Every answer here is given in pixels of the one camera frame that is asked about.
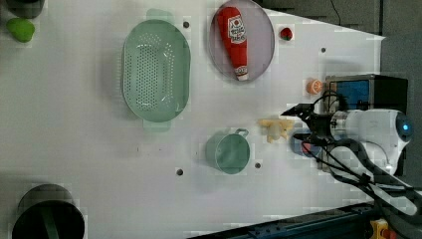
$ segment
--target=round plate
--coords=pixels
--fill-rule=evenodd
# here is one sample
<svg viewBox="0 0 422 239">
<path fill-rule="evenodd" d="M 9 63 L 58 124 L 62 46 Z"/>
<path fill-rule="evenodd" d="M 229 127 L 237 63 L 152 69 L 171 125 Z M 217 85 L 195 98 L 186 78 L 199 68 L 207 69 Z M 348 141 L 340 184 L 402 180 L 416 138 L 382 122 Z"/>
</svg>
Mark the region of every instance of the round plate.
<svg viewBox="0 0 422 239">
<path fill-rule="evenodd" d="M 236 7 L 242 14 L 248 41 L 249 80 L 259 78 L 270 66 L 274 55 L 274 30 L 264 10 L 250 0 L 231 0 L 223 4 L 214 15 L 209 34 L 209 50 L 217 69 L 226 77 L 237 80 L 224 44 L 216 16 L 225 7 Z"/>
</svg>

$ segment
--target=orange object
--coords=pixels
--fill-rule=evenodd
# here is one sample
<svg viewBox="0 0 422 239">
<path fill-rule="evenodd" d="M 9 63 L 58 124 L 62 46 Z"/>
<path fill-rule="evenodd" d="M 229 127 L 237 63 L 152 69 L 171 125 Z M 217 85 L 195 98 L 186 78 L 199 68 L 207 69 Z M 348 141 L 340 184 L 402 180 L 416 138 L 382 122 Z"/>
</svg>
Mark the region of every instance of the orange object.
<svg viewBox="0 0 422 239">
<path fill-rule="evenodd" d="M 322 82 L 319 80 L 312 80 L 307 84 L 307 92 L 311 95 L 316 95 L 322 91 Z"/>
</svg>

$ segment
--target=cup handle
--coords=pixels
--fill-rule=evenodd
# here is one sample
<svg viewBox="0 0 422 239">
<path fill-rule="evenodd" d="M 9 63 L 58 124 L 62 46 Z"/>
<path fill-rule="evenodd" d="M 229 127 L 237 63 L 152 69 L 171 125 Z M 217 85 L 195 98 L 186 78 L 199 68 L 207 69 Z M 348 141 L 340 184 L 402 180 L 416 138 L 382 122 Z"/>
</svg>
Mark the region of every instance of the cup handle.
<svg viewBox="0 0 422 239">
<path fill-rule="evenodd" d="M 235 133 L 242 136 L 242 137 L 246 137 L 249 134 L 249 132 L 244 128 L 237 129 Z"/>
</svg>

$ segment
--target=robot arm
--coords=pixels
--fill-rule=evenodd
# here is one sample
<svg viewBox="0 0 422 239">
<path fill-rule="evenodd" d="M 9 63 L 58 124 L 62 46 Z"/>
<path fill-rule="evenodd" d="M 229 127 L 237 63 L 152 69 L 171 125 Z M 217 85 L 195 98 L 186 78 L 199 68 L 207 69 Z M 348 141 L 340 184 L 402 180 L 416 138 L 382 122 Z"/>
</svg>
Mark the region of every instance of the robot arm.
<svg viewBox="0 0 422 239">
<path fill-rule="evenodd" d="M 299 117 L 308 125 L 312 133 L 300 135 L 303 141 L 331 146 L 328 162 L 334 178 L 379 199 L 383 207 L 388 206 L 409 223 L 422 224 L 422 196 L 392 175 L 401 151 L 412 137 L 413 126 L 407 116 L 393 110 L 318 115 L 314 105 L 299 104 L 282 116 Z M 385 186 L 398 189 L 392 192 Z M 398 197 L 406 197 L 411 209 L 403 211 L 395 203 Z"/>
</svg>

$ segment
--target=white table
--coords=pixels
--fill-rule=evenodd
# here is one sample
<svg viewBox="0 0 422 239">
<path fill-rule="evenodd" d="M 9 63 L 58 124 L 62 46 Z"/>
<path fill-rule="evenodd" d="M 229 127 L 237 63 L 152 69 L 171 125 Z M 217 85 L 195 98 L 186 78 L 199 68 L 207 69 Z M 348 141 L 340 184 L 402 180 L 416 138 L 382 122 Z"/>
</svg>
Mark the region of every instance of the white table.
<svg viewBox="0 0 422 239">
<path fill-rule="evenodd" d="M 208 54 L 208 25 L 222 3 L 50 1 L 33 20 L 29 44 L 14 41 L 3 24 L 0 238 L 11 233 L 23 194 L 47 182 L 71 190 L 86 238 L 184 238 L 368 200 L 285 140 L 268 144 L 257 120 L 312 102 L 308 78 L 379 73 L 382 38 L 267 11 L 275 31 L 291 27 L 295 39 L 275 36 L 268 71 L 239 84 L 218 73 Z M 143 130 L 119 87 L 124 39 L 149 8 L 175 15 L 192 53 L 188 106 L 165 133 Z M 2 21 L 12 17 L 2 9 Z M 239 175 L 223 175 L 205 164 L 205 143 L 238 127 L 250 132 L 251 160 Z"/>
</svg>

